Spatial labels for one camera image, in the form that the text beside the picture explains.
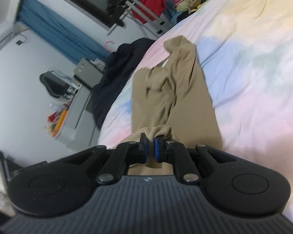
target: metal screw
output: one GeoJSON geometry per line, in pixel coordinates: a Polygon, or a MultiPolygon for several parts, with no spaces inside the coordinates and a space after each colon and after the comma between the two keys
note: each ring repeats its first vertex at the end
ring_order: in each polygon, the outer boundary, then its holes
{"type": "Polygon", "coordinates": [[[146,177],[145,179],[144,179],[144,181],[146,181],[146,182],[151,182],[153,179],[151,178],[151,177],[146,177]]]}
{"type": "Polygon", "coordinates": [[[99,180],[101,182],[108,182],[108,181],[112,181],[113,179],[114,179],[114,176],[109,173],[104,173],[99,176],[99,180]]]}
{"type": "Polygon", "coordinates": [[[194,182],[199,180],[199,176],[194,173],[188,173],[183,176],[183,180],[186,182],[194,182]]]}

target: bed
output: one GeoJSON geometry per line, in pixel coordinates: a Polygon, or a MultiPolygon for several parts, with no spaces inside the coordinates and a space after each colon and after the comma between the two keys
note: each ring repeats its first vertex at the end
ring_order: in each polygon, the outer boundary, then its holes
{"type": "MultiPolygon", "coordinates": [[[[157,40],[137,69],[168,53],[163,42],[195,43],[224,150],[272,168],[291,184],[293,221],[293,0],[210,0],[157,40]]],[[[131,134],[132,77],[112,105],[99,144],[131,134]]]]}

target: orange object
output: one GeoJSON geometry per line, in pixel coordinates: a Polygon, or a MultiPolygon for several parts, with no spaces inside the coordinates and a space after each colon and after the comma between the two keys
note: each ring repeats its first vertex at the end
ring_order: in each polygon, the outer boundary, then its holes
{"type": "Polygon", "coordinates": [[[55,128],[54,130],[52,131],[52,137],[56,137],[56,135],[58,134],[58,132],[60,131],[63,123],[64,123],[64,120],[66,118],[66,115],[67,115],[67,110],[66,109],[63,109],[61,114],[60,114],[60,117],[55,125],[55,128]]]}

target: multicolored bed sheet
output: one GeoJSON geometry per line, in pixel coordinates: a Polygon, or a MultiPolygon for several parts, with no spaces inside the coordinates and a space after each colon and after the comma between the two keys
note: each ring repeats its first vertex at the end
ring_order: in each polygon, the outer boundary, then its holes
{"type": "MultiPolygon", "coordinates": [[[[197,47],[224,150],[288,179],[284,214],[293,221],[293,0],[210,0],[157,40],[137,70],[165,60],[163,42],[178,35],[197,47]]],[[[112,147],[131,133],[131,87],[132,78],[100,144],[112,147]]]]}

